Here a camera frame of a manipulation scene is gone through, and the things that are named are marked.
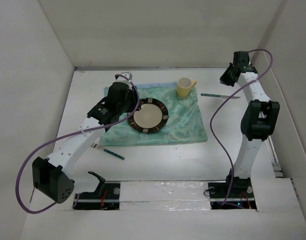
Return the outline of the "silver table knife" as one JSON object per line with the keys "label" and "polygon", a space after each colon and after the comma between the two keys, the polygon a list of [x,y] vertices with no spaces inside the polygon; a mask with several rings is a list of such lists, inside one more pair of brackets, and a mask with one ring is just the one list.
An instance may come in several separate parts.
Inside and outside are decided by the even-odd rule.
{"label": "silver table knife", "polygon": [[211,93],[201,93],[203,97],[211,97],[211,98],[221,98],[221,99],[239,99],[240,96],[229,96],[229,95],[221,95],[221,94],[211,94]]}

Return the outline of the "yellow cup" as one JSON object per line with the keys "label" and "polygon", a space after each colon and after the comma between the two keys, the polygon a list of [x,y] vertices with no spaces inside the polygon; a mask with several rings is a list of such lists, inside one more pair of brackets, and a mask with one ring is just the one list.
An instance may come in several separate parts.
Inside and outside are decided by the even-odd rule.
{"label": "yellow cup", "polygon": [[197,84],[196,80],[182,77],[177,81],[176,92],[180,98],[185,98],[190,94],[191,89]]}

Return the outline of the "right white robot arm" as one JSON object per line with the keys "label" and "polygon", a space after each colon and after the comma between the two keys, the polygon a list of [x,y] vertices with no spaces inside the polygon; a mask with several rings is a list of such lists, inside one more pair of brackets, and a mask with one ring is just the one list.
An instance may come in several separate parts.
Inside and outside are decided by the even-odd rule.
{"label": "right white robot arm", "polygon": [[265,93],[246,51],[234,52],[233,61],[220,77],[220,83],[231,87],[238,84],[248,102],[240,124],[242,143],[233,165],[236,178],[248,179],[260,147],[275,130],[280,104]]}

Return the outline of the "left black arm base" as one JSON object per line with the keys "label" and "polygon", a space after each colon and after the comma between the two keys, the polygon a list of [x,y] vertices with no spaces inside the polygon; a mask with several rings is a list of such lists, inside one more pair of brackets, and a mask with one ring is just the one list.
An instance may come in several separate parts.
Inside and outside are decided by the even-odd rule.
{"label": "left black arm base", "polygon": [[94,176],[98,183],[93,191],[75,194],[72,208],[74,210],[115,211],[120,209],[120,181],[106,181],[93,171],[88,174]]}

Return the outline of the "green patterned cloth napkin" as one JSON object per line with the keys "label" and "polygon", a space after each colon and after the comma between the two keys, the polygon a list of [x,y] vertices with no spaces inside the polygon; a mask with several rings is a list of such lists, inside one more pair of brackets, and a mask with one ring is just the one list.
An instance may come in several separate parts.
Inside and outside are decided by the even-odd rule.
{"label": "green patterned cloth napkin", "polygon": [[169,118],[166,125],[157,133],[145,134],[124,121],[101,136],[101,146],[156,146],[207,141],[196,88],[192,88],[186,98],[178,96],[176,82],[139,84],[137,90],[140,98],[152,97],[167,107]]}

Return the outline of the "fork with teal handle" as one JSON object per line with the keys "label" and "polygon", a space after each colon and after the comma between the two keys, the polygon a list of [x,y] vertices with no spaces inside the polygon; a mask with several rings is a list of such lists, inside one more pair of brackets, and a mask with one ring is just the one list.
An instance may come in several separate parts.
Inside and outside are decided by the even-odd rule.
{"label": "fork with teal handle", "polygon": [[119,155],[119,154],[117,154],[115,152],[112,152],[111,150],[108,150],[107,148],[104,148],[104,147],[96,144],[95,142],[92,143],[90,145],[90,147],[93,148],[93,149],[97,149],[97,150],[103,151],[103,152],[105,152],[105,153],[107,153],[107,154],[109,154],[111,156],[114,156],[114,157],[120,159],[120,160],[123,160],[123,161],[125,160],[125,158],[123,156],[121,156],[121,155]]}

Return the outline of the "dark rimmed cream plate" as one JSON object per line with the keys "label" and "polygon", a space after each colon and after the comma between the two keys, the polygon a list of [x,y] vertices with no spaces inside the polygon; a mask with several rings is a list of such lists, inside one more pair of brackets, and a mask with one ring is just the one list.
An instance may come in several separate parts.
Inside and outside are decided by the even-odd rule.
{"label": "dark rimmed cream plate", "polygon": [[142,134],[155,134],[166,126],[169,111],[166,105],[155,98],[147,97],[140,100],[141,108],[127,121],[137,132]]}

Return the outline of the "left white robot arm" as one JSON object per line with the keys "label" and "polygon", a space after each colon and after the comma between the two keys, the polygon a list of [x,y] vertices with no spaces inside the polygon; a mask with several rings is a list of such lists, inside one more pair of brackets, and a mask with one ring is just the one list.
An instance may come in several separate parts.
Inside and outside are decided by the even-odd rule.
{"label": "left white robot arm", "polygon": [[78,186],[73,168],[90,145],[112,126],[140,110],[140,98],[131,80],[116,80],[86,115],[79,131],[64,137],[61,147],[32,162],[34,187],[57,204],[65,202]]}

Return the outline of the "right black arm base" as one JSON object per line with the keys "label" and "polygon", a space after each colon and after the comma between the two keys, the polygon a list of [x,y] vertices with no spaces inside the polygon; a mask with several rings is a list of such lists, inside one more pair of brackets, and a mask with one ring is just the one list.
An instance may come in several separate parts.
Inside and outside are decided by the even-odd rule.
{"label": "right black arm base", "polygon": [[231,172],[225,181],[211,181],[203,192],[209,197],[212,210],[256,210],[256,200],[253,192],[251,178],[234,177]]}

